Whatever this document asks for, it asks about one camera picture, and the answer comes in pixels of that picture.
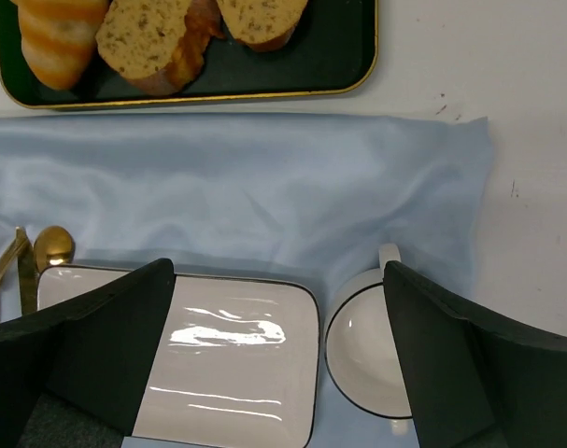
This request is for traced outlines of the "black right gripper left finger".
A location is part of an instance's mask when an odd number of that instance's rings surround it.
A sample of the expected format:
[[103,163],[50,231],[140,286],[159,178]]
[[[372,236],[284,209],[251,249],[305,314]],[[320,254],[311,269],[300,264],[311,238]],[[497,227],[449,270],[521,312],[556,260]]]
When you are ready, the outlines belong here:
[[153,262],[0,324],[0,447],[119,447],[133,433],[175,286]]

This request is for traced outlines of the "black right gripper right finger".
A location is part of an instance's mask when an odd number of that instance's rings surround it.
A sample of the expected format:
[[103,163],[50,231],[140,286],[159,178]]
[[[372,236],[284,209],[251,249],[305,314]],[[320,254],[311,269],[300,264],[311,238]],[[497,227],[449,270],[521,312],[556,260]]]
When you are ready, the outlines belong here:
[[422,447],[567,447],[567,337],[464,299],[399,261],[390,326]]

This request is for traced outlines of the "striped orange bread roll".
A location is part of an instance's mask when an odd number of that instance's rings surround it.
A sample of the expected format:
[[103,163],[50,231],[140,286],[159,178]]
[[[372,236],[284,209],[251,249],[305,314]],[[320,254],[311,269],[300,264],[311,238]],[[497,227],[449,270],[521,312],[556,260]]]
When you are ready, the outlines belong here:
[[17,1],[21,52],[35,77],[64,91],[81,79],[96,53],[105,0]]

